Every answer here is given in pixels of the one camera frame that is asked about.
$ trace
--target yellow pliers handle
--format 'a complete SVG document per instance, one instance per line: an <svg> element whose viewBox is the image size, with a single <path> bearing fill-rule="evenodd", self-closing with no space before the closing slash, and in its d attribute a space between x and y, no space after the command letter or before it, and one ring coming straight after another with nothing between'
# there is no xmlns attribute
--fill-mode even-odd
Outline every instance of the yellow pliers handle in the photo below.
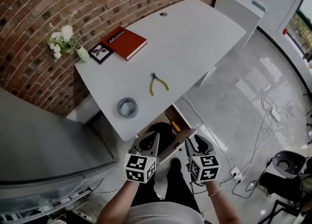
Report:
<svg viewBox="0 0 312 224"><path fill-rule="evenodd" d="M167 83L165 81L163 81L162 79L156 77L155 73L152 73L152 82L150 85L150 93L152 96L154 96L154 92L153 92L153 84L154 84L154 80L157 79L160 83L162 83L164 85L164 87L166 88L167 91L169 91L169 86L167 85Z"/></svg>

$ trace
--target window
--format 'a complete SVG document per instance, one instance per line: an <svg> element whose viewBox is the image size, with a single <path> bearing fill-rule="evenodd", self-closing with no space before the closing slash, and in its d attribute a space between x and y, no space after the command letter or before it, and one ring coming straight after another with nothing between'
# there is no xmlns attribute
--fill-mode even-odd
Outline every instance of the window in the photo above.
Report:
<svg viewBox="0 0 312 224"><path fill-rule="evenodd" d="M304 54L312 54L312 0L302 0L287 25L288 35Z"/></svg>

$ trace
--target picture frame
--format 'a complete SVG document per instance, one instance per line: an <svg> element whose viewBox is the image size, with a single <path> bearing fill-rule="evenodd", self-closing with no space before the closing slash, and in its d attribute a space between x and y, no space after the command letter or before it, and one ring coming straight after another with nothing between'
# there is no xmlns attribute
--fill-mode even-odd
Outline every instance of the picture frame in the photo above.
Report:
<svg viewBox="0 0 312 224"><path fill-rule="evenodd" d="M97 63L102 64L113 52L113 49L99 42L88 53Z"/></svg>

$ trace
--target duct tape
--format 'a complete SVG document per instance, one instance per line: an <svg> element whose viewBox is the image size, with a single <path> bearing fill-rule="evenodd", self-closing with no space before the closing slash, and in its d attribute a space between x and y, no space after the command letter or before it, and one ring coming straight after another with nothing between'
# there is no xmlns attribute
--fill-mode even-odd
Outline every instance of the duct tape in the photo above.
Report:
<svg viewBox="0 0 312 224"><path fill-rule="evenodd" d="M133 98L125 97L117 104L118 113L125 118L134 118L137 115L137 103Z"/></svg>

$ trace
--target white shirt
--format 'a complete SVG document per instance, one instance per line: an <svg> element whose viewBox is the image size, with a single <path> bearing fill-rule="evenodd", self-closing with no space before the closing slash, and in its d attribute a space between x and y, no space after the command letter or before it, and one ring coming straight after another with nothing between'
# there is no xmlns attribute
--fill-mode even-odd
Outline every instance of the white shirt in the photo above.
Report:
<svg viewBox="0 0 312 224"><path fill-rule="evenodd" d="M147 203L131 207L127 224L203 224L200 213L172 202Z"/></svg>

